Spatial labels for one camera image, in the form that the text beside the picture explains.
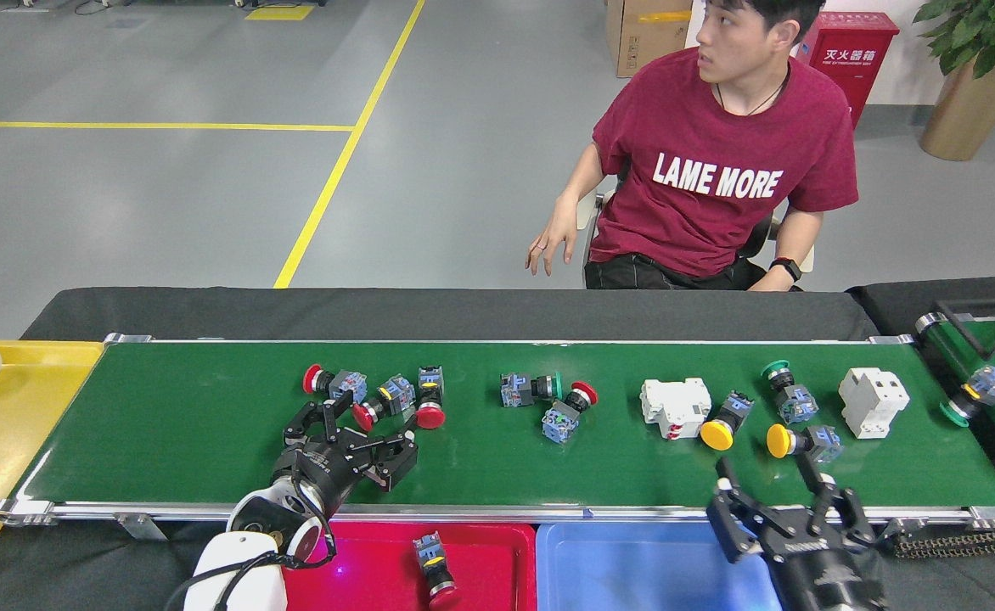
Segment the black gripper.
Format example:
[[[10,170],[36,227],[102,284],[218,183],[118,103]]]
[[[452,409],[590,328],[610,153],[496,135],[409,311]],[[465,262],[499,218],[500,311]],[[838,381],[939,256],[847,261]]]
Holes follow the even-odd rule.
[[[272,475],[270,502],[292,512],[312,515],[305,502],[331,518],[362,476],[390,492],[419,460],[416,434],[404,429],[388,436],[367,437],[339,429],[337,418],[354,405],[353,391],[319,405],[310,401],[284,427],[284,449]],[[322,423],[323,436],[306,432]]]
[[[881,584],[863,576],[850,553],[875,544],[858,494],[840,488],[811,457],[797,457],[797,467],[813,504],[807,531],[797,529],[791,537],[793,527],[784,511],[742,491],[730,461],[719,457],[706,517],[725,558],[738,563],[746,554],[761,553],[761,544],[767,543],[769,574],[784,610],[886,610]],[[839,515],[840,534],[829,529],[830,509]]]

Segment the person's right hand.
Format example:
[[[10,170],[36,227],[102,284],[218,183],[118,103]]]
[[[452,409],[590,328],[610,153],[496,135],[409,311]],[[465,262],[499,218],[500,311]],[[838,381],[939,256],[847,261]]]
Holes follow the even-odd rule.
[[[571,263],[578,236],[576,209],[579,202],[576,196],[559,196],[556,199],[548,223],[531,241],[527,250],[525,270],[532,276],[540,271],[551,276],[556,260]]]

